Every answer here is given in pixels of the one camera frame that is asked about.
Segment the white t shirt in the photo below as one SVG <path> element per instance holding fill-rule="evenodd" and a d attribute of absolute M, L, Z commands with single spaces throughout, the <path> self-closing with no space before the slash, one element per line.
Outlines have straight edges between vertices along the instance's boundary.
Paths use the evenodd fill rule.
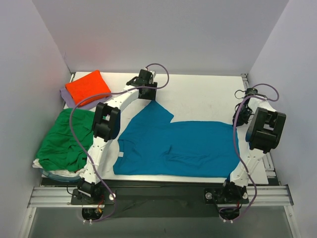
<path fill-rule="evenodd" d="M 40 169 L 42 171 L 42 173 L 45 175 L 45 176 L 60 176 L 60 177 L 66 177 L 66 178 L 75 178 L 75 177 L 78 177 L 80 176 L 81 174 L 84 173 L 85 169 L 80 169 L 76 172 L 70 172 L 68 170 L 56 170 L 56 171 L 45 171 L 43 169 L 43 167 L 41 166 L 41 164 L 39 163 L 39 159 L 35 159 L 33 161 L 33 165 L 32 165 L 33 168 L 35 169 Z"/>

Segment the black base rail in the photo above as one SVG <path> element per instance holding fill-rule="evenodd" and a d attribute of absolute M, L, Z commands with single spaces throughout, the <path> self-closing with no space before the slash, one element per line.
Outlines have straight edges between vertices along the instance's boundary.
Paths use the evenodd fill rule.
<path fill-rule="evenodd" d="M 248 204 L 246 188 L 235 185 L 202 182 L 159 182 L 107 180 L 95 186 L 93 197 L 78 191 L 74 182 L 44 178 L 44 187 L 61 187 L 66 204 L 79 206 L 80 216 L 96 221 L 107 215 L 112 218 L 203 218 L 219 214 L 226 219 L 239 216 L 242 205 Z"/>

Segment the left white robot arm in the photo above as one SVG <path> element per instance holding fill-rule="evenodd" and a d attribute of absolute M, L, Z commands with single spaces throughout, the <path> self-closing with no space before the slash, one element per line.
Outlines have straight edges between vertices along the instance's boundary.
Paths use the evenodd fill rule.
<path fill-rule="evenodd" d="M 77 187 L 83 199 L 95 204 L 100 199 L 97 185 L 109 146 L 118 137 L 121 112 L 136 99 L 155 100 L 158 83 L 155 71 L 141 69 L 138 76 L 129 80 L 118 96 L 106 103 L 98 103 L 92 123 L 93 144 L 88 150 L 87 163 Z"/>

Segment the teal blue t shirt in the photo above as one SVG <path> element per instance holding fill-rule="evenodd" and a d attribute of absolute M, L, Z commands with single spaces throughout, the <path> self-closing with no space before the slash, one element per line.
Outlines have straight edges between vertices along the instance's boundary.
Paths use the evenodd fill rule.
<path fill-rule="evenodd" d="M 116 175 L 226 178 L 239 164 L 233 127 L 218 121 L 173 122 L 173 114 L 150 102 L 118 138 Z"/>

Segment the aluminium front frame rail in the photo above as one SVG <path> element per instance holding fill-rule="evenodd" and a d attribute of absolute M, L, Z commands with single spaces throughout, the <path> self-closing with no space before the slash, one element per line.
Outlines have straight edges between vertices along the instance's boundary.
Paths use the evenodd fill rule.
<path fill-rule="evenodd" d="M 116 199 L 122 200 L 183 200 L 204 202 L 202 187 L 123 187 L 116 189 Z M 253 206 L 292 206 L 294 204 L 287 186 L 258 186 L 257 192 L 253 187 L 247 188 L 249 199 L 256 197 Z M 28 202 L 29 208 L 72 207 L 71 195 L 63 187 L 35 187 Z"/>

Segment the green t shirt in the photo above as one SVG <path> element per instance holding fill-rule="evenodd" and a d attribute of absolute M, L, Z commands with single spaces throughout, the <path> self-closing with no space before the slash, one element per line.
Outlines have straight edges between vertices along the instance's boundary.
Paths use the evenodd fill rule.
<path fill-rule="evenodd" d="M 64 109 L 46 134 L 36 153 L 36 159 L 46 171 L 76 172 L 86 165 L 87 155 L 78 145 L 69 126 L 72 109 Z M 72 117 L 73 130 L 85 150 L 93 144 L 92 111 L 76 109 Z"/>

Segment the folded orange t shirt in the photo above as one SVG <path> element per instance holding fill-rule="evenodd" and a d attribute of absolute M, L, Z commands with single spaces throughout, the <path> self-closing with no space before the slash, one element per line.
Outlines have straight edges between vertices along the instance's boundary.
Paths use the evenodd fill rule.
<path fill-rule="evenodd" d="M 99 70 L 95 70 L 80 79 L 67 83 L 65 88 L 76 105 L 93 95 L 111 92 Z"/>

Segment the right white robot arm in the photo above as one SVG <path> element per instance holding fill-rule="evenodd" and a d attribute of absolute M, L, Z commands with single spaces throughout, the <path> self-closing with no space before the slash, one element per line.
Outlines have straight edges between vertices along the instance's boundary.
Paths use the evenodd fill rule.
<path fill-rule="evenodd" d="M 270 99 L 260 94 L 255 87 L 247 88 L 233 115 L 233 144 L 239 163 L 224 182 L 224 187 L 219 190 L 219 196 L 224 202 L 233 199 L 246 199 L 248 183 L 254 183 L 251 174 L 263 156 L 275 149 L 280 142 L 286 114 L 278 112 L 270 102 L 279 99 Z M 247 125 L 245 141 L 248 145 L 247 152 L 241 155 L 238 151 L 236 132 L 238 126 Z"/>

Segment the light blue t shirt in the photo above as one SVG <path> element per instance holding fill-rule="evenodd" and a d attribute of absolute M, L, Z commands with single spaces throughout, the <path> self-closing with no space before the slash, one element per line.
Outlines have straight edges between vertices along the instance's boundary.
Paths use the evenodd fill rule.
<path fill-rule="evenodd" d="M 59 181 L 59 182 L 76 183 L 81 179 L 79 176 L 65 177 L 65 176 L 61 176 L 61 175 L 55 175 L 55 174 L 52 174 L 51 172 L 47 172 L 43 169 L 40 169 L 40 172 L 42 173 L 43 176 L 45 176 L 49 179 L 55 180 L 55 181 Z"/>

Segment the folded lavender t shirt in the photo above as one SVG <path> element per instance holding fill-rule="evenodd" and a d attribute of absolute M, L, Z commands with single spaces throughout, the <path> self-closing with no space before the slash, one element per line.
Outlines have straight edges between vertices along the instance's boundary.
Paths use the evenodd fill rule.
<path fill-rule="evenodd" d="M 71 97 L 70 93 L 66 90 L 65 87 L 60 89 L 60 94 L 61 94 L 61 97 L 64 99 L 65 104 L 69 108 L 73 108 L 76 106 L 73 98 Z M 111 96 L 97 99 L 97 100 L 94 100 L 94 101 L 84 105 L 84 106 L 79 106 L 78 108 L 83 109 L 83 110 L 90 110 L 90 109 L 94 108 L 98 103 L 104 103 L 110 98 L 111 98 Z"/>

